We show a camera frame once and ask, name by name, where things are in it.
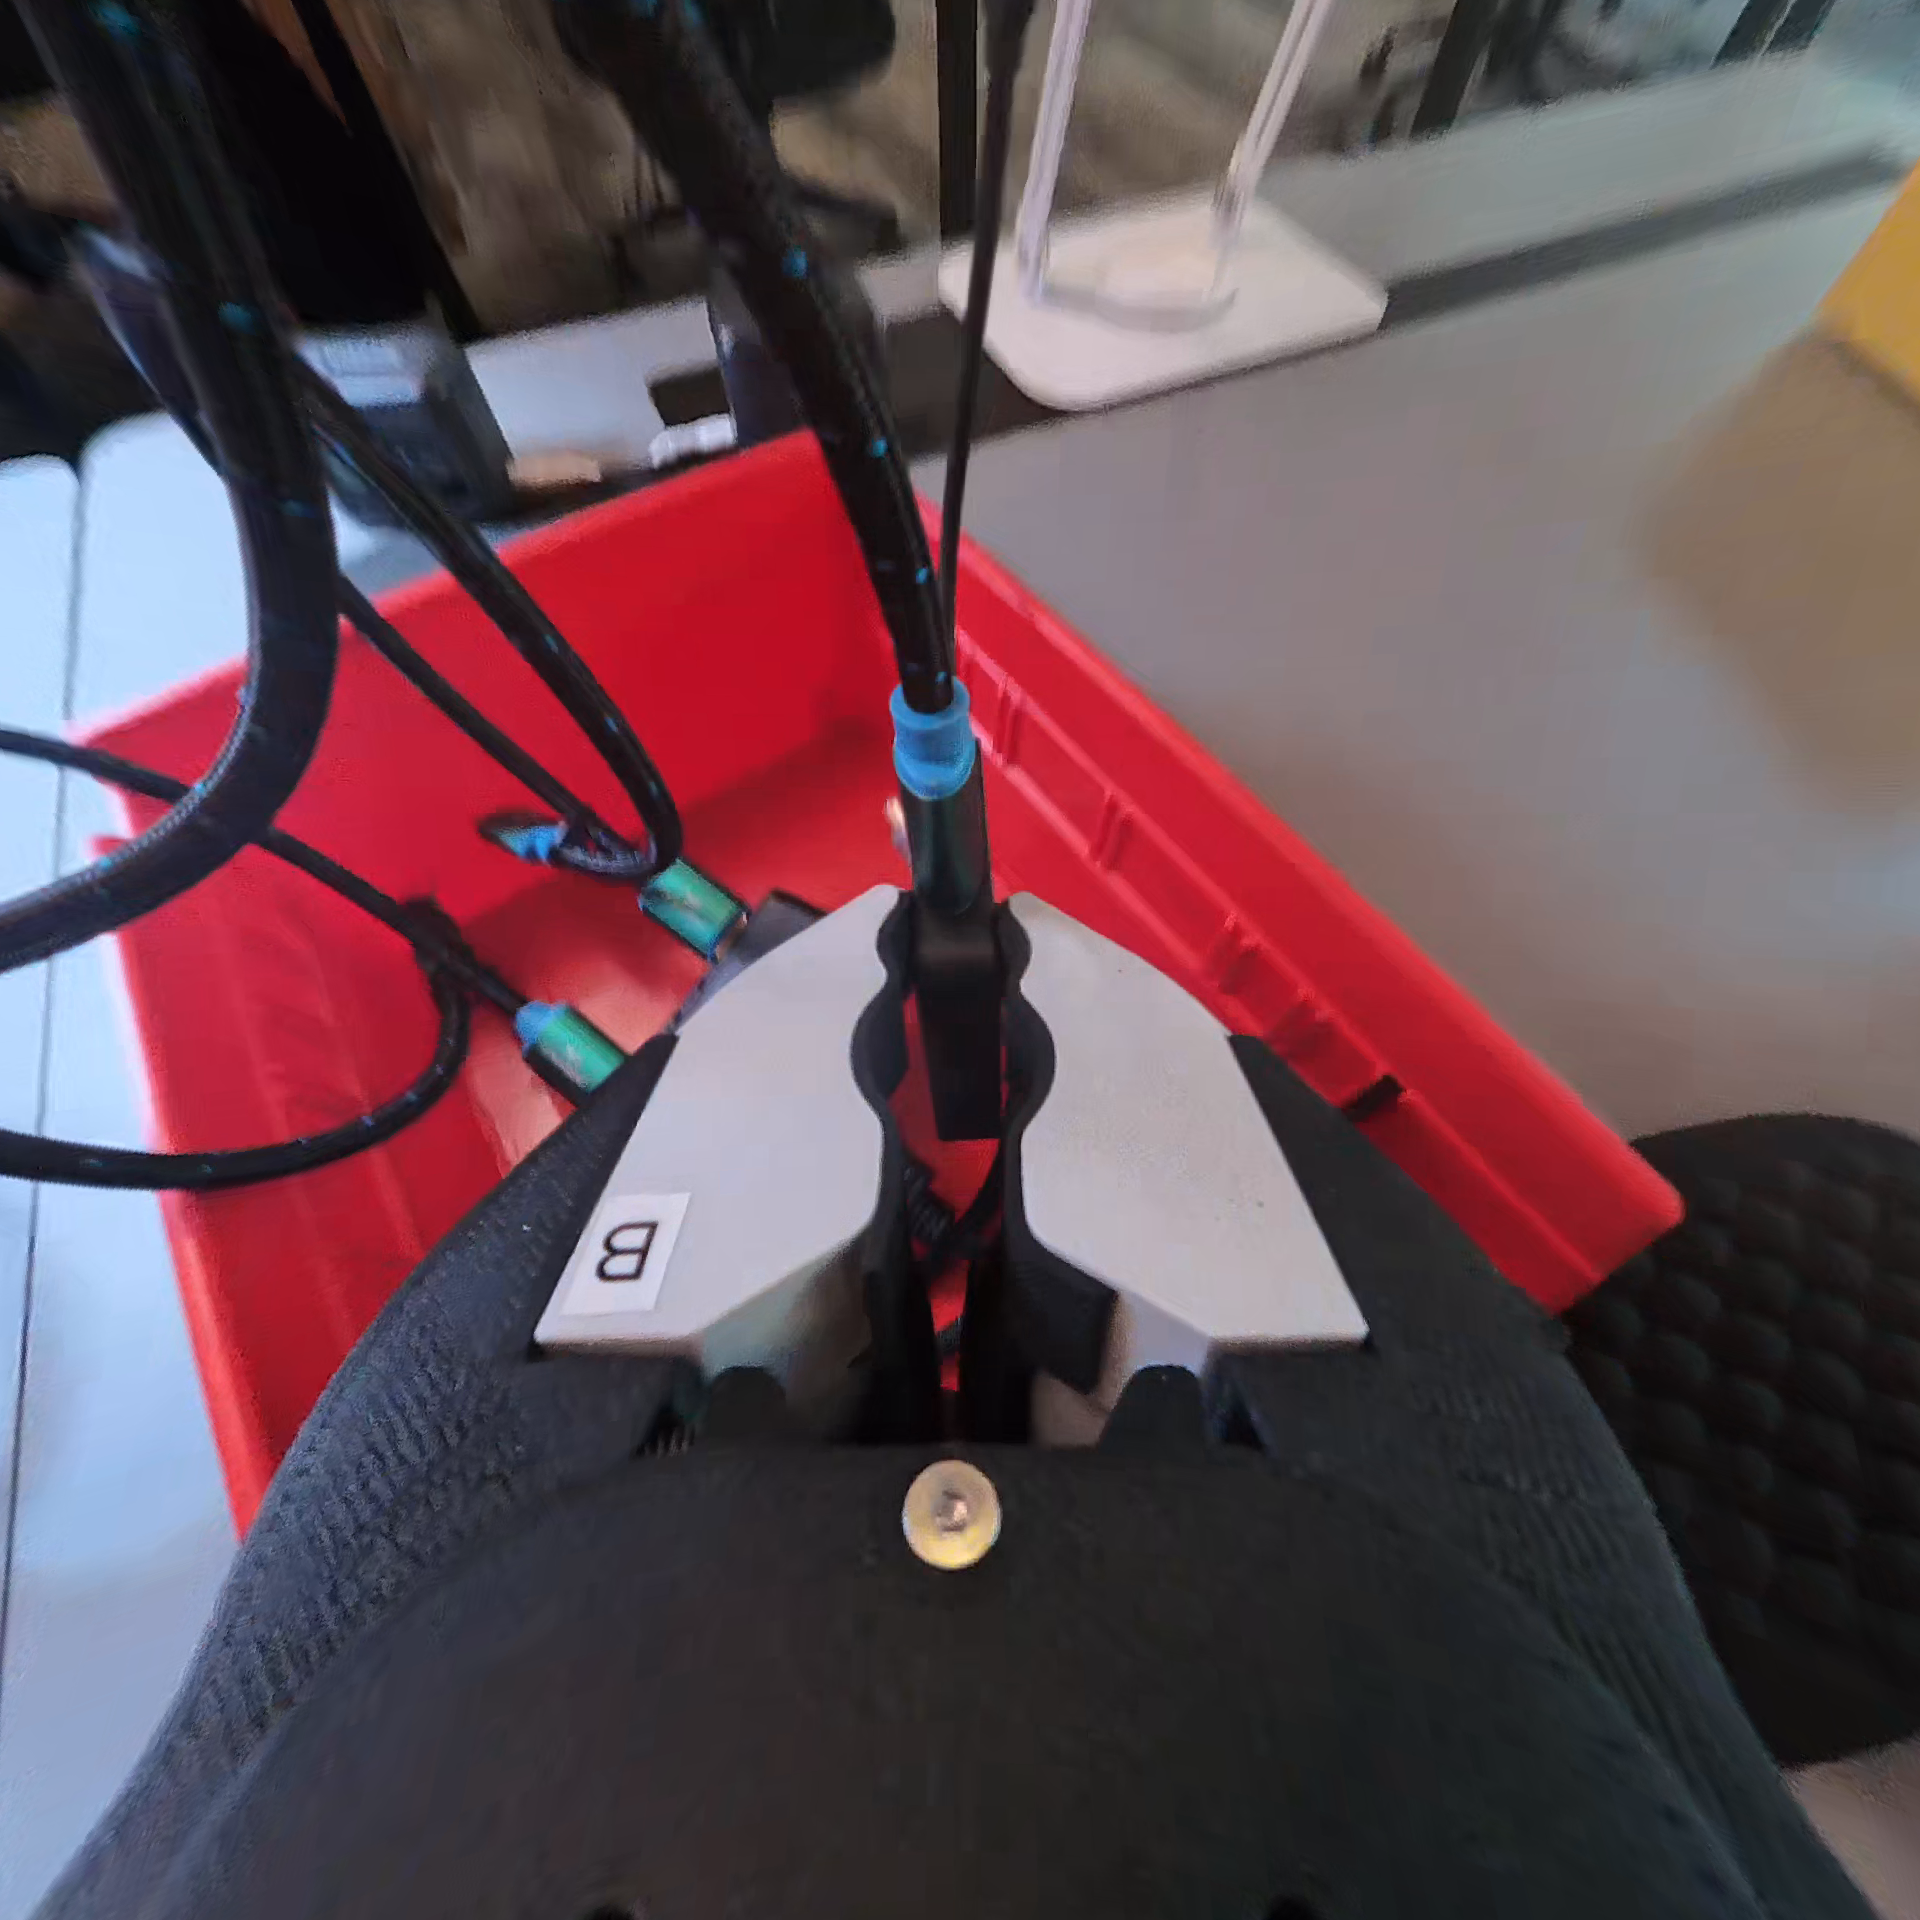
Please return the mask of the black dimpled foam cushion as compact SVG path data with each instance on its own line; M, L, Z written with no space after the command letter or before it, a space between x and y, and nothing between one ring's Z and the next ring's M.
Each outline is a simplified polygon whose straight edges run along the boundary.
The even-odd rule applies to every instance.
M1763 1114L1633 1147L1684 1212L1566 1312L1567 1356L1775 1763L1911 1742L1917 1140Z

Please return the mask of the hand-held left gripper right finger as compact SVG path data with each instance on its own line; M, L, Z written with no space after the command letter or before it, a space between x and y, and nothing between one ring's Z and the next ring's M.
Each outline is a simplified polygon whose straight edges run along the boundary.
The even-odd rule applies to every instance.
M1037 896L1021 1005L1051 1077L1019 1144L1024 1225L1095 1285L1100 1356L1349 1349L1364 1316L1222 1021Z

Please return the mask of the red plastic bin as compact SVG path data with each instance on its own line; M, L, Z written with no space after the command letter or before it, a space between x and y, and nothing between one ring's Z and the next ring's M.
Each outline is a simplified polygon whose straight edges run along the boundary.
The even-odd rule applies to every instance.
M1404 1166L1547 1310L1676 1227L1643 1157L1096 649L964 544L959 660L1004 894L1171 972ZM891 643L820 453L752 451L520 537L508 565L633 721L731 892L833 908L903 885ZM480 824L528 806L356 636L280 813L518 993L647 1042L692 956L608 888ZM117 939L164 1152L312 1137L407 1091L438 1016L411 947L262 850ZM395 1140L275 1184L161 1201L213 1443L247 1530L303 1418L422 1254L559 1122L503 1016Z

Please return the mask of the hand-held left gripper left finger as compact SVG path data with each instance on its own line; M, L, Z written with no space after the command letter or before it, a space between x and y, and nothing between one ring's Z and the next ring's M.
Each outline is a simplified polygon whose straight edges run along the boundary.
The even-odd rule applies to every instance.
M684 1025L537 1321L542 1350L852 1364L870 1347L855 1245L883 1128L852 1042L896 906L870 888Z

